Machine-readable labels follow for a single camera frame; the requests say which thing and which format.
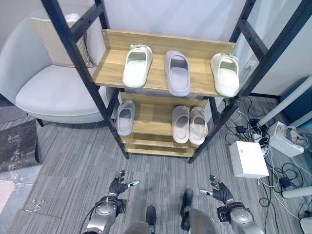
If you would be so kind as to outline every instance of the slide sandal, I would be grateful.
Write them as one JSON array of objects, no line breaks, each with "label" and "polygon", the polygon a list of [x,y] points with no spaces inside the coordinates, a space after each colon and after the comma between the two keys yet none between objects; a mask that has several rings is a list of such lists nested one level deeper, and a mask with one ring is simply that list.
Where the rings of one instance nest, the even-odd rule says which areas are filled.
[{"label": "slide sandal", "polygon": [[190,111],[186,106],[177,106],[172,112],[172,136],[177,143],[189,140]]},{"label": "slide sandal", "polygon": [[190,141],[195,145],[201,145],[205,140],[207,129],[206,112],[203,108],[194,107],[190,116]]},{"label": "slide sandal", "polygon": [[235,56],[216,54],[210,61],[215,90],[226,97],[234,97],[239,91],[238,63]]},{"label": "slide sandal", "polygon": [[169,93],[177,97],[190,94],[190,65],[187,58],[179,51],[170,50],[165,54],[164,68]]},{"label": "slide sandal", "polygon": [[147,45],[131,45],[123,70],[122,82],[130,88],[142,87],[147,79],[153,52]]},{"label": "slide sandal", "polygon": [[117,112],[117,132],[120,136],[130,135],[136,114],[136,105],[131,100],[123,101]]}]

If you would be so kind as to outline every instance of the robotic arm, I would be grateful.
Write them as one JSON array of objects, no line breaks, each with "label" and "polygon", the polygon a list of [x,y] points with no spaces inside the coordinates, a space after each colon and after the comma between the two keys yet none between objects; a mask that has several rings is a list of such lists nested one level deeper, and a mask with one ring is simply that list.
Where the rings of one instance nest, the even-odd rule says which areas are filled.
[{"label": "robotic arm", "polygon": [[130,183],[121,183],[124,178],[125,171],[117,172],[114,180],[112,181],[108,195],[95,203],[95,206],[89,211],[84,220],[89,217],[89,223],[85,231],[81,232],[83,224],[80,229],[82,234],[108,234],[111,226],[114,224],[116,217],[125,212],[127,200],[118,199],[118,196],[139,184],[138,180]]},{"label": "robotic arm", "polygon": [[264,234],[254,222],[253,216],[241,202],[235,202],[228,187],[216,176],[210,175],[212,191],[201,189],[200,193],[222,201],[225,206],[217,209],[220,222],[229,222],[236,234]]}]

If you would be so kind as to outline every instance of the shoe rack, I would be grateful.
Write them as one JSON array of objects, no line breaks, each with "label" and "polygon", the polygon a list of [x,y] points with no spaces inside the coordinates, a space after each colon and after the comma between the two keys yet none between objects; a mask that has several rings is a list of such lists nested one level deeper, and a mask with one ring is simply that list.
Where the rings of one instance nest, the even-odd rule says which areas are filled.
[{"label": "shoe rack", "polygon": [[235,43],[105,29],[102,34],[107,50],[93,75],[96,85],[127,88],[122,83],[122,74],[130,45],[145,44],[153,51],[153,62],[147,81],[140,89],[168,94],[163,65],[166,52],[177,50],[187,57],[190,63],[191,94],[200,96],[201,99],[121,92],[123,101],[132,100],[136,104],[136,115],[132,134],[120,138],[128,153],[192,157],[199,146],[190,141],[185,144],[174,141],[172,111],[178,105],[185,105],[190,109],[195,106],[205,108],[208,100],[202,99],[203,96],[220,97],[215,91],[210,58],[216,53],[229,54]]},{"label": "shoe rack", "polygon": [[[95,0],[95,4],[69,28],[57,0],[41,1],[81,80],[107,122],[109,130],[125,158],[129,159],[129,153],[181,156],[189,157],[189,163],[193,163],[201,151],[209,144],[219,129],[237,110],[240,103],[246,99],[246,96],[252,92],[284,53],[312,15],[310,10],[312,1],[301,0],[274,43],[270,48],[267,48],[248,22],[248,16],[254,7],[255,0],[246,0],[230,38],[233,43],[109,30],[104,1],[100,0]],[[107,50],[96,72],[91,76],[81,58],[76,42],[98,17],[103,28],[102,33]],[[215,91],[214,78],[210,69],[210,58],[217,53],[231,53],[235,47],[234,42],[238,40],[240,35],[245,37],[259,64],[240,88],[237,96],[231,99],[230,104],[220,114],[216,109],[215,99],[213,98],[219,95]],[[204,100],[121,94],[124,99],[134,100],[137,109],[134,132],[127,137],[121,138],[117,134],[111,115],[120,91],[125,88],[122,83],[122,74],[131,44],[146,44],[150,46],[154,55],[147,82],[141,88],[142,90],[169,93],[163,69],[163,60],[167,51],[177,50],[188,58],[190,64],[191,94],[202,96]],[[115,87],[108,106],[103,103],[97,85]],[[213,127],[207,133],[204,143],[200,146],[192,146],[189,142],[177,145],[171,136],[171,121],[169,121],[169,119],[171,120],[173,106],[200,106],[207,99],[212,111]]]}]

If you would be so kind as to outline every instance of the white armchair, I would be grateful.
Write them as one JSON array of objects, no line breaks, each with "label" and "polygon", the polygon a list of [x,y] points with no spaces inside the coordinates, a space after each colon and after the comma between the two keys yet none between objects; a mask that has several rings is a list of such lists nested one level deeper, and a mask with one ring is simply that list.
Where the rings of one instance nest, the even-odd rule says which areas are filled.
[{"label": "white armchair", "polygon": [[[64,15],[88,9],[66,5]],[[51,63],[30,18],[48,19],[44,9],[26,17],[7,39],[0,54],[0,94],[28,114],[60,123],[102,121],[89,92],[75,68]],[[86,46],[90,59],[98,65],[105,52],[101,26],[97,19],[87,31]],[[91,74],[96,67],[90,68]],[[99,93],[107,106],[112,89],[101,86]]]}]

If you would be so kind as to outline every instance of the white pipe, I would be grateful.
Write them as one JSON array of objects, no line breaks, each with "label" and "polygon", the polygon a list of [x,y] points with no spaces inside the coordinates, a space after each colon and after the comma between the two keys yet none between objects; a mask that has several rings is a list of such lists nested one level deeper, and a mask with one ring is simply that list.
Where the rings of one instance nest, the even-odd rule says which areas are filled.
[{"label": "white pipe", "polygon": [[291,123],[290,126],[298,127],[301,124],[307,122],[311,118],[312,118],[312,111],[307,112],[303,117],[301,117],[301,118],[297,119],[295,122]]},{"label": "white pipe", "polygon": [[309,76],[298,88],[296,88],[285,100],[278,104],[273,110],[271,110],[266,116],[264,116],[258,124],[260,126],[266,124],[271,118],[276,116],[282,110],[284,110],[289,104],[295,101],[300,95],[302,95],[307,89],[312,86],[312,75]]},{"label": "white pipe", "polygon": [[284,198],[292,198],[292,197],[299,197],[299,196],[310,196],[310,195],[312,195],[312,186],[282,192],[282,196]]}]

